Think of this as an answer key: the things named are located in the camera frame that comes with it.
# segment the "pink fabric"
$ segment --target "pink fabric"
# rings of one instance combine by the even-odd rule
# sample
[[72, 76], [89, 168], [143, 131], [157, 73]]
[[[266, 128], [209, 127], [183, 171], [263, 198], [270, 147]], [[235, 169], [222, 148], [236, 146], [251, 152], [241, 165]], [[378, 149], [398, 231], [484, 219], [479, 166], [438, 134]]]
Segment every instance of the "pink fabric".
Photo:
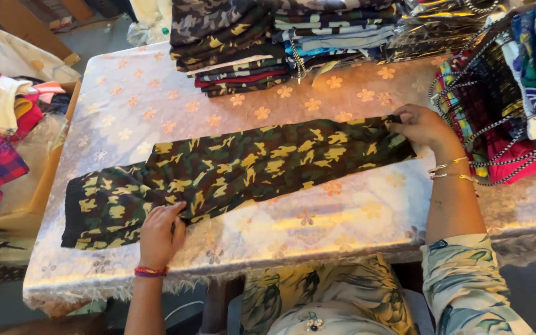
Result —
[[34, 85], [33, 88], [36, 88], [41, 96], [39, 96], [39, 100], [46, 102], [48, 104], [51, 103], [51, 99], [53, 99], [53, 95], [57, 93], [65, 93], [65, 90], [61, 88], [61, 85], [59, 85], [58, 82], [46, 82], [38, 85]]
[[[36, 105], [36, 100], [41, 98], [41, 95], [38, 93], [31, 94], [31, 95], [25, 95], [24, 96], [26, 100], [30, 101], [32, 103], [32, 108], [24, 113], [24, 115], [20, 116], [18, 118], [18, 130], [16, 131], [16, 135], [20, 137], [20, 139], [24, 140], [28, 133], [36, 126], [37, 123], [43, 118], [43, 113], [41, 112], [41, 108]], [[18, 137], [13, 136], [12, 142], [19, 141]]]
[[[496, 140], [492, 141], [491, 144], [488, 146], [488, 154], [489, 158], [495, 157], [495, 155], [500, 152], [503, 148], [505, 148], [508, 145], [508, 141], [504, 140]], [[522, 157], [534, 149], [532, 142], [529, 140], [525, 141], [519, 141], [514, 143], [510, 149], [508, 149], [503, 155], [501, 155], [496, 162], [505, 162], [511, 159], [515, 159], [518, 157]], [[519, 166], [523, 165], [528, 160], [522, 160], [520, 162], [515, 162], [511, 164], [505, 164], [505, 165], [492, 165], [489, 166], [489, 180], [491, 182], [498, 181], [502, 178], [507, 177], [511, 172], [516, 170]], [[514, 177], [509, 179], [503, 184], [512, 184], [516, 182], [518, 179], [521, 179], [526, 176], [530, 176], [533, 173], [536, 173], [536, 161], [525, 167], [523, 170], [519, 171]]]

